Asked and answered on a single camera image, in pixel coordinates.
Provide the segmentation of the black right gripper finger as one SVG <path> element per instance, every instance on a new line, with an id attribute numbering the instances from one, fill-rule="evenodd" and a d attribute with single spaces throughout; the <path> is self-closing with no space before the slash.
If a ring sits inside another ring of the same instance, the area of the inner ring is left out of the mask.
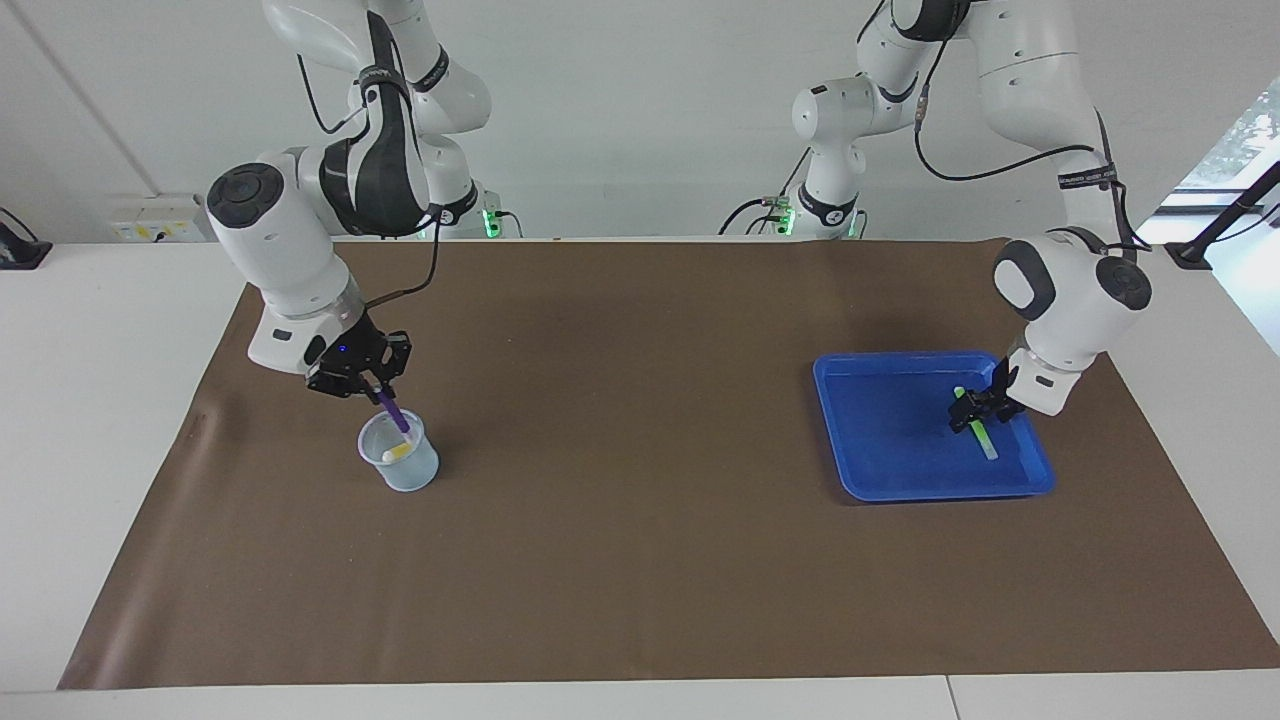
<path id="1" fill-rule="evenodd" d="M 385 387 L 384 380 L 364 364 L 317 363 L 307 370 L 307 388 L 337 398 L 364 396 L 379 405 Z"/>
<path id="2" fill-rule="evenodd" d="M 381 351 L 378 355 L 378 402 L 396 400 L 393 380 L 402 377 L 412 354 L 412 342 L 407 334 L 383 334 Z"/>

